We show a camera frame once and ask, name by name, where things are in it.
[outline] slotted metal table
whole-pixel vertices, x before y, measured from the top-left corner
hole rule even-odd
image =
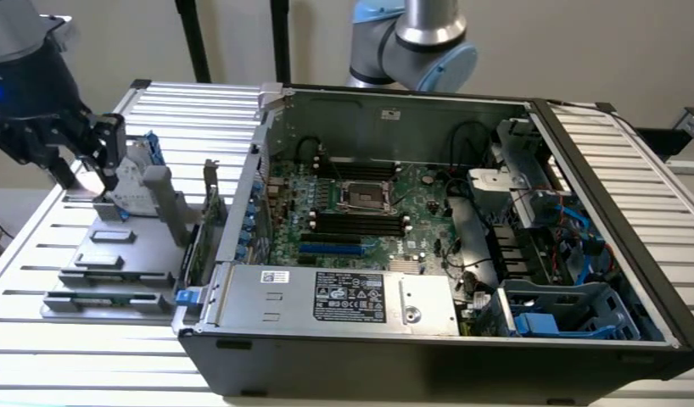
[[[252,86],[153,82],[131,89],[115,110],[127,116],[128,134],[153,130],[160,136],[175,189],[192,203],[204,198],[205,158],[220,161],[220,190],[227,202],[232,198],[257,126],[252,118],[259,93]],[[560,108],[556,113],[694,312],[690,193],[610,117],[584,109]],[[0,403],[324,405],[277,399],[244,402],[212,394],[168,326],[137,321],[95,325],[41,317],[41,296],[56,286],[59,269],[71,261],[96,216],[91,205],[63,198],[56,187],[0,259]],[[635,382],[594,405],[694,407],[694,370],[670,382]]]

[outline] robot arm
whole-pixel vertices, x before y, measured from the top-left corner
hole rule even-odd
[[[456,92],[478,59],[466,30],[458,0],[362,0],[348,85]]]
[[[111,190],[125,154],[124,118],[93,115],[80,100],[60,55],[64,23],[40,17],[29,0],[0,0],[0,149],[68,188],[76,178],[60,157],[65,146]]]

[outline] black metal pole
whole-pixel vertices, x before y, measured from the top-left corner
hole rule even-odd
[[[271,0],[271,26],[273,33],[273,58],[276,81],[291,83],[291,42],[288,40],[289,0]]]
[[[212,83],[211,69],[208,68],[208,57],[205,54],[205,44],[203,43],[203,32],[200,21],[197,20],[196,0],[175,0],[183,30],[185,31],[185,41],[191,51],[192,70],[196,74],[196,81]]]

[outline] white label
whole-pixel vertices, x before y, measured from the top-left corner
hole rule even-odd
[[[382,120],[399,120],[402,119],[402,112],[398,110],[382,110]]]
[[[289,271],[261,271],[260,282],[264,284],[288,284],[288,278],[291,276]]]

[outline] power supply label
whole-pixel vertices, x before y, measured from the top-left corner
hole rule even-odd
[[[384,324],[384,276],[318,271],[314,317],[319,321]]]

